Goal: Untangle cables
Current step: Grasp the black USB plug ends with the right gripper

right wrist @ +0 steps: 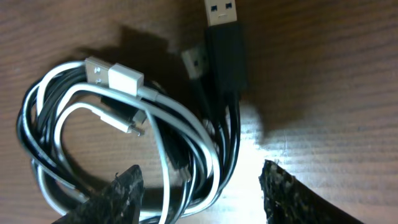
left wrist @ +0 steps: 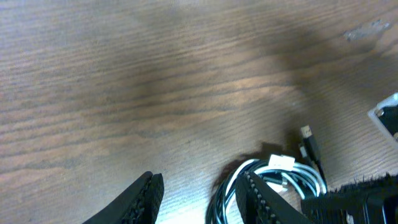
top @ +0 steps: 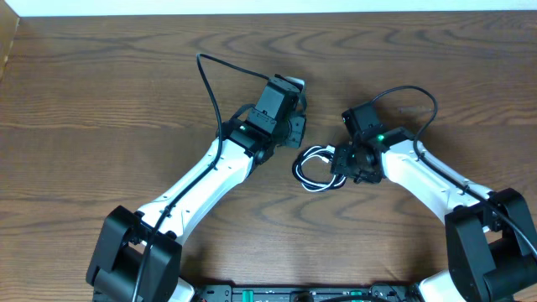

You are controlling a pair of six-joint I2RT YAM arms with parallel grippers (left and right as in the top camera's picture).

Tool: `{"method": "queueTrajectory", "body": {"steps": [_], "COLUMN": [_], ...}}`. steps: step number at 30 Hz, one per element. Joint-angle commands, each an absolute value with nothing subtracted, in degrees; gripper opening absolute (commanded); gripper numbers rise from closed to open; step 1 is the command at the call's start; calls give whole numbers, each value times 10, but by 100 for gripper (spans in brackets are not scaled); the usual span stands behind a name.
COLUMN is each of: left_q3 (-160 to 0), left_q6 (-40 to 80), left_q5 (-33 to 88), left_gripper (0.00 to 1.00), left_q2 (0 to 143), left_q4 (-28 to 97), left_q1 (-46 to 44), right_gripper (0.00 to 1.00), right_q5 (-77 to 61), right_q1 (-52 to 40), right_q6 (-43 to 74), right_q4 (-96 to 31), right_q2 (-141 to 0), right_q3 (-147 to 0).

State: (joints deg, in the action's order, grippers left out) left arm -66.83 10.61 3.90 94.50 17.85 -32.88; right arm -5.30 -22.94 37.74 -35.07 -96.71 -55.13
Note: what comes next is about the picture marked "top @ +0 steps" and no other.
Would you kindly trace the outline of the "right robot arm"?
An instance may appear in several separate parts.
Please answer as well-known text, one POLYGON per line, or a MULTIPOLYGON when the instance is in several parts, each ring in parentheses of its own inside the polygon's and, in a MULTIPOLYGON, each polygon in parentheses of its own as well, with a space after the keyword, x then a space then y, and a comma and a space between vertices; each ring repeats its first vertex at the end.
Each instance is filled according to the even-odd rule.
POLYGON ((417 283, 420 300, 509 300, 536 283, 536 230, 518 191, 463 177, 407 129, 386 129, 371 104, 341 116, 352 140, 336 147, 331 172, 401 185, 445 227, 448 268, 417 283))

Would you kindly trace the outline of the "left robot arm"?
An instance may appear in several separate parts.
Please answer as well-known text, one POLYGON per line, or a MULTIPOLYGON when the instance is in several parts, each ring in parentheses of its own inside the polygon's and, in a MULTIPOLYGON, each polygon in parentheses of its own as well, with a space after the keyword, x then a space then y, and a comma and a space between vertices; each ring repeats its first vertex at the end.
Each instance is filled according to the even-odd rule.
POLYGON ((182 247, 197 224, 277 147, 298 148, 305 131, 305 82, 274 75, 256 105, 222 124, 201 160, 171 188, 131 212, 118 206, 105 219, 86 273, 112 301, 190 301, 180 278, 182 247))

